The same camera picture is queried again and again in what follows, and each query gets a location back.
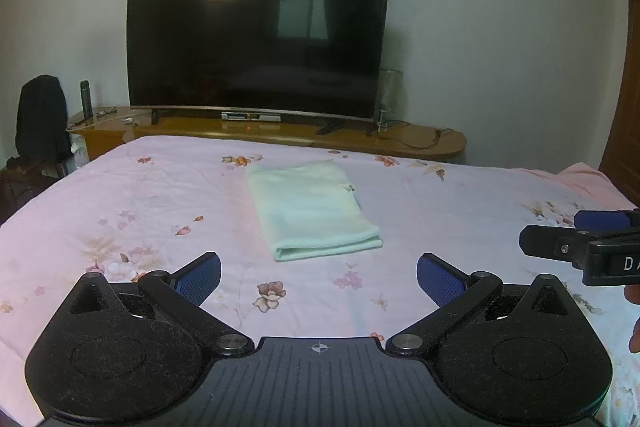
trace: human hand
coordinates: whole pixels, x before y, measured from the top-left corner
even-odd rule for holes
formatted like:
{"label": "human hand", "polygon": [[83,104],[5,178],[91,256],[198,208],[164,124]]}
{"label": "human hand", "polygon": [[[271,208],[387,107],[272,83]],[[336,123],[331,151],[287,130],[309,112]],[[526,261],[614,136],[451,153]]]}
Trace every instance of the human hand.
{"label": "human hand", "polygon": [[[633,304],[640,304],[640,284],[625,286],[625,299]],[[629,351],[640,352],[640,319],[636,320],[634,332],[629,341]]]}

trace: black tv screen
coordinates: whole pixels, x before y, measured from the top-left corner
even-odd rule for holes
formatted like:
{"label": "black tv screen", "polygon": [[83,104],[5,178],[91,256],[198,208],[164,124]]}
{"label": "black tv screen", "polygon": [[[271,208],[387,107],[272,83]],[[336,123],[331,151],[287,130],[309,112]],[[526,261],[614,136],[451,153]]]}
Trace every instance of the black tv screen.
{"label": "black tv screen", "polygon": [[373,117],[386,0],[129,0],[130,104]]}

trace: metal screw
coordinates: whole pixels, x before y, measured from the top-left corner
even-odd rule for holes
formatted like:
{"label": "metal screw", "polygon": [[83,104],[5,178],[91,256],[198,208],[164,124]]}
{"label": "metal screw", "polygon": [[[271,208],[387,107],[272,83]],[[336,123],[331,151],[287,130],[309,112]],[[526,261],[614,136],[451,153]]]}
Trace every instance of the metal screw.
{"label": "metal screw", "polygon": [[218,339],[218,347],[221,347],[225,351],[236,351],[246,346],[249,341],[246,336],[238,335],[237,333],[228,333],[222,335]]}
{"label": "metal screw", "polygon": [[396,335],[391,341],[394,346],[404,351],[410,351],[411,349],[418,349],[422,345],[422,339],[418,335],[412,335],[411,333],[403,333],[402,335]]}

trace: wooden door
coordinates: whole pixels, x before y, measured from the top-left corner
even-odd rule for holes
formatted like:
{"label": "wooden door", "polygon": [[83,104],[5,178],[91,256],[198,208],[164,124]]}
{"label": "wooden door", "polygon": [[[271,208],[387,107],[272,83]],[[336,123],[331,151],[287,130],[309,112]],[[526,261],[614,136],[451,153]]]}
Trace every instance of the wooden door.
{"label": "wooden door", "polygon": [[600,170],[640,206],[640,0],[629,0],[625,71]]}

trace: black jacket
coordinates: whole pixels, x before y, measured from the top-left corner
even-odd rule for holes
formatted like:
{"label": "black jacket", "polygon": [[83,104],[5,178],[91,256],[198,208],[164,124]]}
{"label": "black jacket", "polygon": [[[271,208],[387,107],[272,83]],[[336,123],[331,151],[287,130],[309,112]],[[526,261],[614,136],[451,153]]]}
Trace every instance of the black jacket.
{"label": "black jacket", "polygon": [[20,156],[60,163],[71,157],[66,100],[55,76],[41,74],[20,92],[15,148]]}

